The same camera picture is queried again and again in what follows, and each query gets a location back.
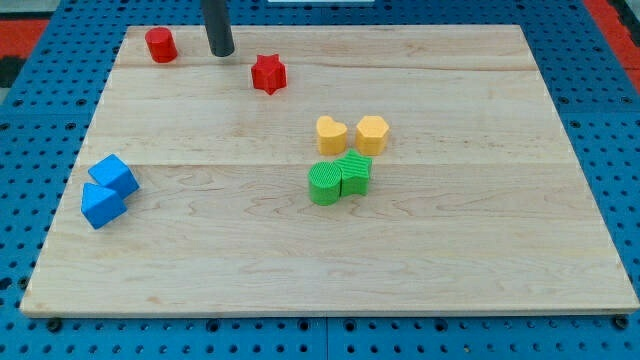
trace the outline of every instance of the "green block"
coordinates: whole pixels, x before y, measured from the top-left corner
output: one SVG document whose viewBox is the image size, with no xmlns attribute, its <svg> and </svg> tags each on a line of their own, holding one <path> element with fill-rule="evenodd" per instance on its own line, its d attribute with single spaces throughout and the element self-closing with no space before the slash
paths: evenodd
<svg viewBox="0 0 640 360">
<path fill-rule="evenodd" d="M 331 205 L 340 198 L 342 175 L 330 162 L 316 163 L 309 170 L 309 197 L 318 205 Z"/>
<path fill-rule="evenodd" d="M 349 149 L 342 159 L 333 162 L 342 171 L 340 196 L 349 196 L 351 194 L 367 195 L 372 162 L 373 160 L 370 157 L 362 156 L 353 149 Z"/>
</svg>

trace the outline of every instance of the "yellow block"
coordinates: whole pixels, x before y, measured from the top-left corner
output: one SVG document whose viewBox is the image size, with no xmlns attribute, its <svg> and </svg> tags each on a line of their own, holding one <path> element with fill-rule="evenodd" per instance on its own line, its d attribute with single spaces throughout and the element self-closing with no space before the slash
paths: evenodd
<svg viewBox="0 0 640 360">
<path fill-rule="evenodd" d="M 381 116 L 365 116 L 356 127 L 356 148 L 362 155 L 380 155 L 387 146 L 389 125 Z"/>
<path fill-rule="evenodd" d="M 347 126 L 331 116 L 320 116 L 316 122 L 318 151 L 322 155 L 337 155 L 347 148 Z"/>
</svg>

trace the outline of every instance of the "wood grain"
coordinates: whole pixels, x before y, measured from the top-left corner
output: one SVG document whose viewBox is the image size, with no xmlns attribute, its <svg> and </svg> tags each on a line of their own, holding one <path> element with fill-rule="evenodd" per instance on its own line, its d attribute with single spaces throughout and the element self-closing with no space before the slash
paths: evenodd
<svg viewBox="0 0 640 360">
<path fill-rule="evenodd" d="M 132 27 L 22 301 L 29 316 L 469 316 L 631 312 L 638 299 L 516 26 L 238 27 L 209 55 Z M 257 53 L 289 85 L 250 86 Z M 391 126 L 370 194 L 308 199 L 315 120 Z M 141 189 L 94 231 L 108 153 Z"/>
</svg>

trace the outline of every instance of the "red surface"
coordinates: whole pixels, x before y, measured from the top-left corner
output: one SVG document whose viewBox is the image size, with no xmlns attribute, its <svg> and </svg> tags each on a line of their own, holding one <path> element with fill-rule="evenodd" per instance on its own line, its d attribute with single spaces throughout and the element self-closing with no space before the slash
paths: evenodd
<svg viewBox="0 0 640 360">
<path fill-rule="evenodd" d="M 153 61 L 158 63 L 166 63 L 178 56 L 176 44 L 173 42 L 171 30 L 165 27 L 155 27 L 144 36 L 151 53 Z"/>
<path fill-rule="evenodd" d="M 0 20 L 0 57 L 29 57 L 49 20 Z"/>
<path fill-rule="evenodd" d="M 253 87 L 269 95 L 287 86 L 287 73 L 278 54 L 258 55 L 258 62 L 251 67 L 251 77 Z"/>
<path fill-rule="evenodd" d="M 629 30 L 618 19 L 618 12 L 607 0 L 584 0 L 591 16 L 607 39 L 616 57 L 627 70 L 636 91 L 640 92 L 640 48 L 631 40 Z"/>
</svg>

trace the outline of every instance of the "blue cube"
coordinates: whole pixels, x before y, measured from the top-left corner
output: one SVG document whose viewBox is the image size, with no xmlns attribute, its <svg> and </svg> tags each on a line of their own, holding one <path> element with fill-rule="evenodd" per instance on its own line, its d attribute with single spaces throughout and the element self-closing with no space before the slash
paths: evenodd
<svg viewBox="0 0 640 360">
<path fill-rule="evenodd" d="M 99 185 L 117 192 L 122 199 L 140 187 L 131 169 L 114 154 L 89 168 L 89 175 Z"/>
<path fill-rule="evenodd" d="M 81 211 L 97 230 L 122 215 L 127 211 L 127 206 L 114 190 L 86 183 L 82 189 Z"/>
</svg>

